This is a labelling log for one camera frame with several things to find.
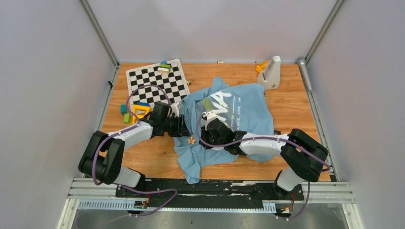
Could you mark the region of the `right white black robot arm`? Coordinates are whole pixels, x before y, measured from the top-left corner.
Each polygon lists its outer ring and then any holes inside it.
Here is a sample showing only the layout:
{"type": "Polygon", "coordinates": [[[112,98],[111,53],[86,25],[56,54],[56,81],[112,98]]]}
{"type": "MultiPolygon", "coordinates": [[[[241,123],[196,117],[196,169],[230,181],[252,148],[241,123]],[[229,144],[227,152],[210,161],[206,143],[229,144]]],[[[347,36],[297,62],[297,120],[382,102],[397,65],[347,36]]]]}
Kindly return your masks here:
{"type": "Polygon", "coordinates": [[[324,171],[331,169],[326,160],[328,149],[300,129],[289,134],[258,135],[235,131],[219,116],[204,112],[197,121],[197,138],[206,149],[224,149],[231,155],[279,156],[288,167],[281,170],[273,185],[273,194],[285,199],[303,181],[318,182],[324,171]]]}

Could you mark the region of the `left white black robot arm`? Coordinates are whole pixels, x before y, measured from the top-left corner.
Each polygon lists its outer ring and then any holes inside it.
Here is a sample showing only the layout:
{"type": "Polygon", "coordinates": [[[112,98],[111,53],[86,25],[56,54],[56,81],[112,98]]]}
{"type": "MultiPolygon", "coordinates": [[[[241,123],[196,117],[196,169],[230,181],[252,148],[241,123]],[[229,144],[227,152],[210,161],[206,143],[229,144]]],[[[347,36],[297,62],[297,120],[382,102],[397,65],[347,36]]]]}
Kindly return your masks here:
{"type": "Polygon", "coordinates": [[[94,132],[78,164],[78,170],[104,184],[127,186],[135,197],[143,196],[146,192],[145,176],[124,167],[123,154],[132,146],[157,136],[191,136],[184,116],[180,114],[181,107],[181,102],[156,102],[153,110],[136,124],[110,133],[94,132]]]}

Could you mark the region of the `light blue printed t-shirt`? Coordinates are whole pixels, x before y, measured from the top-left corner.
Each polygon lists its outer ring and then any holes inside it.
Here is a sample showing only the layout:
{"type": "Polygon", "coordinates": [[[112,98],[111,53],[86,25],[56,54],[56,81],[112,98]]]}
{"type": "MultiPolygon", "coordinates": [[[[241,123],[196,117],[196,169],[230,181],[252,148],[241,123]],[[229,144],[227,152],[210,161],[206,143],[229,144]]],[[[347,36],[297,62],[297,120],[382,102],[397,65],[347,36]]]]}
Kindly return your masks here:
{"type": "MultiPolygon", "coordinates": [[[[201,113],[213,111],[228,128],[258,135],[273,135],[274,123],[266,99],[265,90],[258,83],[230,86],[221,77],[215,77],[211,87],[190,93],[182,100],[180,114],[189,132],[197,139],[198,127],[205,125],[199,120],[201,113]]],[[[185,137],[174,138],[177,162],[189,184],[200,181],[203,167],[234,162],[238,156],[223,148],[205,149],[199,143],[190,144],[185,137]]]]}

